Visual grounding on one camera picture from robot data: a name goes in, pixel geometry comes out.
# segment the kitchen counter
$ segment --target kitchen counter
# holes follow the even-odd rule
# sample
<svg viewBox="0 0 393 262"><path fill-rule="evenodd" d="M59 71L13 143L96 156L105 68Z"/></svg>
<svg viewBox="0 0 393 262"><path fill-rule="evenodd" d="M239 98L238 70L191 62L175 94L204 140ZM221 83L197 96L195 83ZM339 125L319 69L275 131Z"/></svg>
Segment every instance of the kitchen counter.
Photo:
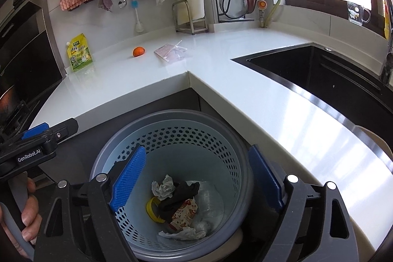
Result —
<svg viewBox="0 0 393 262"><path fill-rule="evenodd" d="M250 144L257 143L287 173L305 182L334 181L357 233L363 260L393 224L393 175L339 121L310 101L231 59L320 40L274 29L251 28L195 36L172 28L141 35L93 55L94 64L68 77L38 113L32 127L75 118L81 133L130 110L192 87ZM154 50L166 43L188 48L167 63ZM333 49L361 62L363 53L338 41ZM134 58L132 49L146 53Z"/></svg>

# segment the seasoning pouch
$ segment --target seasoning pouch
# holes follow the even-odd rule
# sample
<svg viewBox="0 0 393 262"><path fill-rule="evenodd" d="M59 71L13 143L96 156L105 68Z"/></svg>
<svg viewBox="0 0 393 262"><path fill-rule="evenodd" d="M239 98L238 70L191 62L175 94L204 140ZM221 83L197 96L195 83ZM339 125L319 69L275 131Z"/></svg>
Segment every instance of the seasoning pouch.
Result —
<svg viewBox="0 0 393 262"><path fill-rule="evenodd" d="M170 228L178 231L182 230L184 227L189 227L193 221L196 211L198 210L198 205L194 199L188 199L183 202L179 209L172 216L172 222L170 223Z"/></svg>
<svg viewBox="0 0 393 262"><path fill-rule="evenodd" d="M67 53L74 72L93 62L84 34L76 36L68 43Z"/></svg>

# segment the crumpled paper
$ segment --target crumpled paper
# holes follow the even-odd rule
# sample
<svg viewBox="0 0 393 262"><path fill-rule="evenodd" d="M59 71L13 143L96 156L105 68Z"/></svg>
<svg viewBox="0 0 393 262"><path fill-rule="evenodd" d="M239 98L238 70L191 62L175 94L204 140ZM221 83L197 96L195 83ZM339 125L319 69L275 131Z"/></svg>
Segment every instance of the crumpled paper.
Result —
<svg viewBox="0 0 393 262"><path fill-rule="evenodd" d="M175 191L176 187L173 185L173 180L169 175L165 176L162 184L159 185L157 181L153 181L151 184L151 190L153 194L160 200L165 200L166 198L172 197L172 193Z"/></svg>
<svg viewBox="0 0 393 262"><path fill-rule="evenodd" d="M167 239L192 241L192 240L199 240L204 238L206 236L206 232L203 230L197 232L196 229L194 228L184 227L183 230L180 231L179 233L170 234L161 231L158 235Z"/></svg>

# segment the yellow hose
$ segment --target yellow hose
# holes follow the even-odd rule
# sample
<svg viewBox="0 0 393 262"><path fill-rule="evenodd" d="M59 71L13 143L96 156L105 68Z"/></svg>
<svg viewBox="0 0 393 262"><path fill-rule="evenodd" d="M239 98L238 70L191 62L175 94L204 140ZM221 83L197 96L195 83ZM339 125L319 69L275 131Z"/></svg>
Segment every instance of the yellow hose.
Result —
<svg viewBox="0 0 393 262"><path fill-rule="evenodd" d="M273 15L276 12L276 10L277 10L278 6L280 5L280 3L281 3L281 0L277 0L276 4L274 5L272 10L270 11L269 16L263 22L262 28L267 28L268 27L270 21L272 20Z"/></svg>

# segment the kitchen sink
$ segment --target kitchen sink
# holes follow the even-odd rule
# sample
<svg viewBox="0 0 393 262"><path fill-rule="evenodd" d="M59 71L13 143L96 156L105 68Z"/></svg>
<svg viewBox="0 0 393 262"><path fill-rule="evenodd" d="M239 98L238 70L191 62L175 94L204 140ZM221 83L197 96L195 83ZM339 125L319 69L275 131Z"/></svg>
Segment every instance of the kitchen sink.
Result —
<svg viewBox="0 0 393 262"><path fill-rule="evenodd" d="M376 74L316 44L275 49L234 61L324 109L366 143L393 172L392 161L355 126L376 133L393 149L393 88L383 85Z"/></svg>

